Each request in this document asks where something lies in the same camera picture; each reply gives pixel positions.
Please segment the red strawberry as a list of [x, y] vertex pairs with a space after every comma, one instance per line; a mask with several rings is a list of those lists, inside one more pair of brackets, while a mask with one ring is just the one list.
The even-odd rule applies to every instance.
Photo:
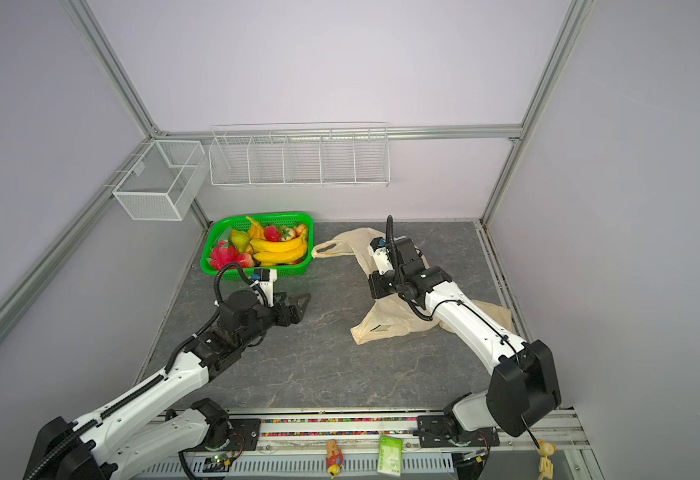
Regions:
[[274, 225], [269, 225], [264, 229], [263, 232], [264, 239], [269, 241], [269, 242], [280, 242], [282, 239], [282, 233], [281, 230]]

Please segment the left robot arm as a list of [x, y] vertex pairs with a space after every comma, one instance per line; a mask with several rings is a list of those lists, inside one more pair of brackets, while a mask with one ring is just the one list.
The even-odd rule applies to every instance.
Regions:
[[194, 448], [244, 450], [228, 412], [205, 398], [156, 425], [177, 401], [213, 381], [274, 327], [298, 324], [310, 294], [260, 296], [240, 290], [221, 300], [203, 327], [166, 365], [128, 392], [75, 420], [57, 417], [36, 437], [27, 479], [129, 479], [173, 453]]

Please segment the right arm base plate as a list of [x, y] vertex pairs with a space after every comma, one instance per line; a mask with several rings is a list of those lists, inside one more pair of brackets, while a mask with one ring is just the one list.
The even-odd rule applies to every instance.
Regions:
[[412, 434], [424, 448], [489, 447], [500, 445], [495, 427], [467, 431], [447, 415], [420, 415]]

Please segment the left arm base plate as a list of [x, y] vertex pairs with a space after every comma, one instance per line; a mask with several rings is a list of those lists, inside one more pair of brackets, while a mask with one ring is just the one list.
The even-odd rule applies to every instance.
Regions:
[[191, 447], [190, 451], [254, 451], [259, 441], [261, 425], [260, 418], [232, 418], [222, 426], [211, 427], [202, 443]]

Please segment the orange persimmon with green leaves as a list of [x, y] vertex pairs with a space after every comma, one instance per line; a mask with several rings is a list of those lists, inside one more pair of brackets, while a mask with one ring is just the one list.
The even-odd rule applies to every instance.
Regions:
[[306, 231], [308, 230], [308, 226], [304, 223], [296, 225], [293, 228], [294, 231], [294, 236], [295, 237], [301, 237]]

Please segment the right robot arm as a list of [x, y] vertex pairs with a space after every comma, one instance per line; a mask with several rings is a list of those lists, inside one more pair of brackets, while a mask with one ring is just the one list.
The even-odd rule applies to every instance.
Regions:
[[491, 375], [489, 387], [468, 394], [444, 412], [459, 433], [496, 426], [519, 437], [562, 403], [554, 355], [541, 340], [527, 341], [494, 320], [438, 267], [405, 276], [369, 275], [372, 296], [395, 295], [422, 320], [448, 326]]

